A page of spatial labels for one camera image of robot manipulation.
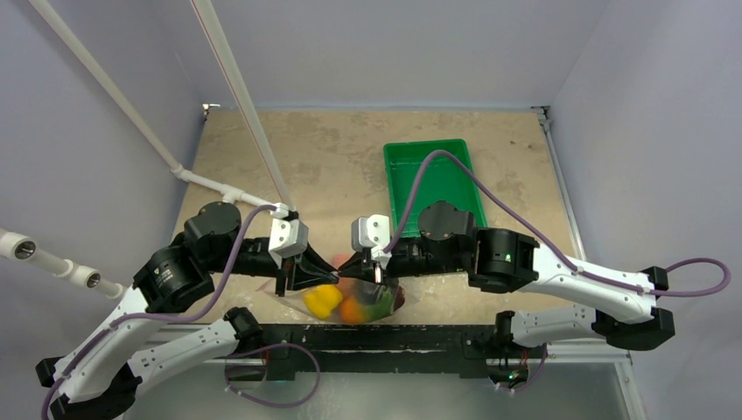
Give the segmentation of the orange toy pumpkin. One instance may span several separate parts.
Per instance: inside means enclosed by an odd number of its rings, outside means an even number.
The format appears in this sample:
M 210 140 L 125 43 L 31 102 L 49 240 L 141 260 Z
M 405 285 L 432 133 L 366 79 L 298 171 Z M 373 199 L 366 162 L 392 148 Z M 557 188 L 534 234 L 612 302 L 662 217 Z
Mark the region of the orange toy pumpkin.
M 337 254 L 332 257 L 331 264 L 334 268 L 339 269 L 343 264 L 345 264 L 352 255 L 350 254 Z

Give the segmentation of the yellow toy bell pepper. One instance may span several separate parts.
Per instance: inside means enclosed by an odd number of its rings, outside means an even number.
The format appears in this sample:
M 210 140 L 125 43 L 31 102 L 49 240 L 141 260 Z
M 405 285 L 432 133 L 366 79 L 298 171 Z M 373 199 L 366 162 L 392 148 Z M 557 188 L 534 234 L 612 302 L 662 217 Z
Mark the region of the yellow toy bell pepper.
M 317 319 L 327 320 L 342 302 L 342 292 L 333 284 L 323 284 L 302 296 L 306 309 Z

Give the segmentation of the clear pink zip top bag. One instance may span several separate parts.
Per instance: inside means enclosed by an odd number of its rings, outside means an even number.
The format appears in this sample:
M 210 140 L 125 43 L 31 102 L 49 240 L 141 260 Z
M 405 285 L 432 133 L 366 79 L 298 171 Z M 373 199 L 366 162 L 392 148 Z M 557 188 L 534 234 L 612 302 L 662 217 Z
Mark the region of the clear pink zip top bag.
M 297 256 L 286 262 L 281 276 L 264 283 L 260 292 L 280 305 L 317 321 L 363 325 L 389 318 L 417 298 L 396 279 L 374 283 L 339 277 L 338 271 L 318 257 Z

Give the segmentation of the dark red toy apple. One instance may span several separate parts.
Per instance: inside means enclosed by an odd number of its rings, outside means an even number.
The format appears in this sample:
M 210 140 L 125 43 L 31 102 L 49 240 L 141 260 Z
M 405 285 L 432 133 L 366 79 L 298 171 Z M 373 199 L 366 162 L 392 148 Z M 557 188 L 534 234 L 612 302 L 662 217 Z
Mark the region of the dark red toy apple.
M 406 301 L 405 289 L 402 286 L 396 287 L 393 293 L 393 298 L 394 300 L 393 300 L 393 305 L 391 307 L 391 311 L 396 312 L 405 304 L 405 301 Z

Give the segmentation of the orange green toy mango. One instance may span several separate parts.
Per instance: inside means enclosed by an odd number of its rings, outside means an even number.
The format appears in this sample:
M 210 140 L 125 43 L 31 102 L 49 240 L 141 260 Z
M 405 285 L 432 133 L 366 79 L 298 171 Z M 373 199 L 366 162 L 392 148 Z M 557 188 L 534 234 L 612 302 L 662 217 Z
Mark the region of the orange green toy mango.
M 339 305 L 339 318 L 343 324 L 360 325 L 384 319 L 391 315 L 394 298 L 383 293 L 371 303 L 361 302 L 355 296 L 346 297 Z

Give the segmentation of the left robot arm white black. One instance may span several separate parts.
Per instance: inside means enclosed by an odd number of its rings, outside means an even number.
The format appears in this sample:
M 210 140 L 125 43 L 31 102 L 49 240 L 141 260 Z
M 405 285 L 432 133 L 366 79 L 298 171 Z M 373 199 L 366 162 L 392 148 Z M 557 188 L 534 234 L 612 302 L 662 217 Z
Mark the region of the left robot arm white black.
M 36 367 L 47 392 L 44 419 L 114 419 L 146 389 L 202 361 L 270 351 L 263 328 L 245 307 L 168 344 L 145 348 L 162 326 L 191 323 L 190 307 L 214 307 L 233 274 L 274 277 L 280 291 L 299 291 L 338 281 L 336 269 L 309 245 L 294 211 L 268 204 L 274 221 L 268 237 L 246 236 L 251 216 L 213 202 L 185 222 L 172 243 L 155 252 L 135 274 L 121 301 L 87 340 L 69 355 Z

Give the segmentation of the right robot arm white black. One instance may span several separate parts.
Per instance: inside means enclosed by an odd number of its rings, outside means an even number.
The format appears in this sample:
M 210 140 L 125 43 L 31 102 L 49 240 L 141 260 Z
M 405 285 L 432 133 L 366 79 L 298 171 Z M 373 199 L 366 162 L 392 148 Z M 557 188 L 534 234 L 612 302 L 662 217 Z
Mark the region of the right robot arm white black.
M 665 269 L 622 272 L 557 254 L 531 236 L 479 227 L 472 213 L 438 201 L 417 220 L 418 235 L 400 239 L 386 266 L 359 248 L 339 267 L 343 277 L 385 284 L 399 277 L 464 272 L 483 292 L 537 293 L 569 301 L 543 311 L 503 311 L 491 333 L 493 349 L 511 356 L 558 340 L 599 338 L 624 350 L 648 351 L 676 334 L 671 311 L 657 305 L 668 288 Z

